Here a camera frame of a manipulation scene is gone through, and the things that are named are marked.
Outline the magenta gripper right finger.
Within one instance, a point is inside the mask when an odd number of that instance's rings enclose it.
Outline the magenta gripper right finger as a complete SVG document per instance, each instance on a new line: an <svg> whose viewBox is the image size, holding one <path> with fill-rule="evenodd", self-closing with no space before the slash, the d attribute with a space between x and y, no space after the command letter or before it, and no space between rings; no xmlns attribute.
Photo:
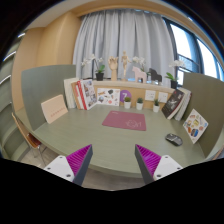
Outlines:
<svg viewBox="0 0 224 224"><path fill-rule="evenodd" d="M135 157L145 184L152 183L182 169L182 166L169 155L160 156L138 144L135 145Z"/></svg>

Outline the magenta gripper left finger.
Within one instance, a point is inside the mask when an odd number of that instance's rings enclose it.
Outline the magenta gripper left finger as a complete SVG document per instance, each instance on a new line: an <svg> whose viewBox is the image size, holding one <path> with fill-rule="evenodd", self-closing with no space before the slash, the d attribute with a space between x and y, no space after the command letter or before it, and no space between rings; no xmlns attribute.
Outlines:
<svg viewBox="0 0 224 224"><path fill-rule="evenodd" d="M92 155L92 145L87 145L68 156L59 155L44 170L81 186Z"/></svg>

